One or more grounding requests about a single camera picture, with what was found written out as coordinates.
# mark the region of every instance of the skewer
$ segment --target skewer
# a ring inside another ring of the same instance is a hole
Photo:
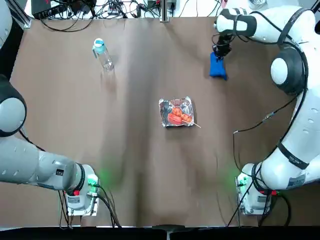
[[[194,125],[196,125],[198,128],[201,128],[198,124],[196,124],[195,122],[193,123]]]

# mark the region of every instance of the blue sponge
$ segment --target blue sponge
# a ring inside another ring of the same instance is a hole
[[[214,52],[210,55],[210,76],[221,77],[227,80],[227,73],[224,68],[224,60],[218,59]]]

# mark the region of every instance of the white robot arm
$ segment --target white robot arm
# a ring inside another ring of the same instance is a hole
[[[13,136],[23,126],[26,116],[23,97],[0,74],[0,182],[63,190],[70,215],[96,215],[98,199],[88,195],[99,192],[93,186],[99,180],[92,167],[38,150],[35,145]]]
[[[238,197],[243,198],[245,214],[263,214],[266,190],[296,188],[320,179],[320,37],[315,24],[313,12],[298,6],[261,12],[224,9],[216,19],[221,36],[241,35],[281,46],[271,65],[271,78],[285,93],[299,94],[288,131],[274,151],[258,164],[246,164],[237,177],[243,185]]]

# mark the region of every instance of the hot dog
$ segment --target hot dog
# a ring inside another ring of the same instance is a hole
[[[168,121],[171,124],[175,124],[175,125],[181,125],[182,124],[182,118],[180,116],[176,116],[172,113],[168,114]]]
[[[181,118],[184,123],[191,123],[192,122],[192,117],[187,114],[182,114]]]
[[[180,107],[174,107],[174,108],[172,109],[172,113],[173,113],[174,115],[178,116],[178,117],[181,117],[181,115],[182,115],[182,110],[181,110]]]

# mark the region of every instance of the brown mat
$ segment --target brown mat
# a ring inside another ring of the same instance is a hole
[[[228,81],[208,76],[213,18],[95,20],[75,33],[38,21],[24,33],[11,82],[28,106],[26,130],[47,151],[91,164],[115,197],[124,226],[224,226],[236,209],[232,132],[251,127],[290,98],[270,77],[277,48],[235,40]],[[66,28],[70,21],[49,22]],[[91,47],[105,40],[115,74],[101,80]],[[165,129],[158,101],[189,96],[202,126]],[[288,126],[293,106],[236,137],[241,165],[259,162]],[[290,190],[292,225],[318,224],[316,184]],[[58,225],[51,190],[0,185],[1,226]],[[265,224],[282,225],[278,201]],[[85,226],[110,225],[101,204]],[[257,217],[241,217],[256,225]],[[232,222],[237,225],[237,218]]]

